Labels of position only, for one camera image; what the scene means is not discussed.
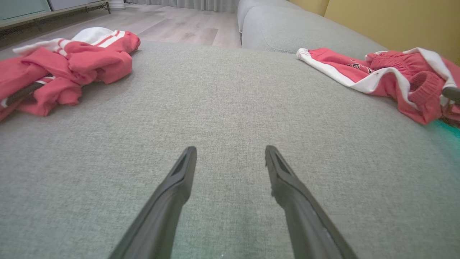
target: cabinet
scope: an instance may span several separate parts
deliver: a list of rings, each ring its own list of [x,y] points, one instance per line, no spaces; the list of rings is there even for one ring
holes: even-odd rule
[[[50,11],[46,0],[2,0],[0,20]]]
[[[89,4],[92,0],[50,0],[53,11]]]

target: red and white clothing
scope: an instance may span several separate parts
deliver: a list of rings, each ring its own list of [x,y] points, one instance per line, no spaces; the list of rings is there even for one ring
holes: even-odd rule
[[[418,123],[438,118],[460,121],[460,105],[442,95],[444,88],[460,85],[460,67],[436,52],[380,51],[363,61],[327,48],[301,48],[297,57],[346,87],[394,98],[398,110]]]
[[[96,27],[82,30],[71,40],[13,49],[21,56],[0,61],[0,120],[12,106],[46,116],[58,103],[78,104],[83,85],[95,80],[112,83],[129,74],[129,53],[139,45],[139,38],[129,31]]]

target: white object on floor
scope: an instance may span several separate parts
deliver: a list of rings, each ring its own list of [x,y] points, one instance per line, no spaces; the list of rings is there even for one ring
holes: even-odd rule
[[[125,2],[123,0],[109,0],[111,10],[125,10]]]

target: yellow wall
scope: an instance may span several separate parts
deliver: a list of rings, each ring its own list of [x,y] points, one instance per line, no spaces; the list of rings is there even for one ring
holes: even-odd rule
[[[324,16],[329,0],[291,0],[290,2],[309,12]]]
[[[388,49],[422,47],[460,65],[460,0],[330,0],[325,17]]]

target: gray sofa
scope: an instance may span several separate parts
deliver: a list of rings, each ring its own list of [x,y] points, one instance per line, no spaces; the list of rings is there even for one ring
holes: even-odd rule
[[[0,124],[0,258],[107,258],[189,145],[172,258],[293,258],[266,145],[358,257],[459,257],[458,130],[417,124],[289,53],[143,41],[133,61],[79,105]]]
[[[245,15],[243,28],[242,46],[249,49],[296,53],[299,48],[327,47],[356,59],[387,50],[322,16],[283,6],[259,5],[251,8]]]
[[[302,10],[299,6],[286,0],[240,0],[238,3],[238,13],[236,14],[240,33],[243,32],[243,23],[247,12],[255,6],[276,6]]]

